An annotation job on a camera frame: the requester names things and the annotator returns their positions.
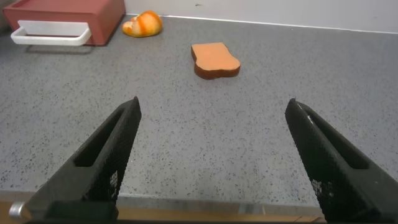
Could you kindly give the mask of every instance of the bread slice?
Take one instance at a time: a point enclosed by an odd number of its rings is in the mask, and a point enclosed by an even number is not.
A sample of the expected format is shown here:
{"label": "bread slice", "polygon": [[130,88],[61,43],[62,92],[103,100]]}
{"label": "bread slice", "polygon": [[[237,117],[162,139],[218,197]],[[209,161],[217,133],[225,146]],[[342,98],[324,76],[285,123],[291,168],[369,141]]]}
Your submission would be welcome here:
{"label": "bread slice", "polygon": [[241,63],[234,58],[225,44],[209,43],[191,46],[195,61],[195,73],[204,79],[234,77],[238,75]]}

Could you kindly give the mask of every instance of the red box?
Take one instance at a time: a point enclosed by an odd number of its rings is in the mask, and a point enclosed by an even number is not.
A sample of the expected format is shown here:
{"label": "red box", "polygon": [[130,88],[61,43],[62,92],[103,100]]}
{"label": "red box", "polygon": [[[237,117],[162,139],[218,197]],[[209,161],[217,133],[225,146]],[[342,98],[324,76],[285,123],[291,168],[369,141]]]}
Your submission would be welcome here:
{"label": "red box", "polygon": [[86,44],[105,45],[124,15],[124,0],[21,0],[4,8],[13,30],[18,21],[87,22]]}

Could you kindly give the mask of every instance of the wall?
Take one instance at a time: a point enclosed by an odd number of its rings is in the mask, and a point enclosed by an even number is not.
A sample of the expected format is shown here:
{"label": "wall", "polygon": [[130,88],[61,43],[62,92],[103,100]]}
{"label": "wall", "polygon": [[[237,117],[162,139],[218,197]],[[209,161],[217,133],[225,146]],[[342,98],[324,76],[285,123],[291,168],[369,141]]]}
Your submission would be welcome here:
{"label": "wall", "polygon": [[125,0],[128,14],[398,33],[398,0]]}

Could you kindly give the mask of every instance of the croissant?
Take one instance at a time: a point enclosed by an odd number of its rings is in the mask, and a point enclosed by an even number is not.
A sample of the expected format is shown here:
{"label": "croissant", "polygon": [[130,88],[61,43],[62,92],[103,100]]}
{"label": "croissant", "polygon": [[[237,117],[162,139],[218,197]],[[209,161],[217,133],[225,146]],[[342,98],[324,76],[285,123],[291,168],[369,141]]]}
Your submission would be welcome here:
{"label": "croissant", "polygon": [[148,37],[158,34],[162,30],[162,20],[151,10],[133,17],[122,26],[122,31],[133,37]]}

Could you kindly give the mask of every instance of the gray countertop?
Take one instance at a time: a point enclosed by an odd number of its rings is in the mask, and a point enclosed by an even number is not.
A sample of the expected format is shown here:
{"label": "gray countertop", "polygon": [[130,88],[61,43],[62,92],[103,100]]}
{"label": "gray countertop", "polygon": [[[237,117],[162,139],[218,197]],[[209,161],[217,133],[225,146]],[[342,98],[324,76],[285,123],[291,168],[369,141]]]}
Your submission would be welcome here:
{"label": "gray countertop", "polygon": [[[35,192],[122,102],[142,119],[121,200],[318,207],[284,111],[311,106],[398,180],[398,35],[164,18],[105,47],[0,37],[0,192]],[[224,42],[234,78],[203,80],[190,46]]]}

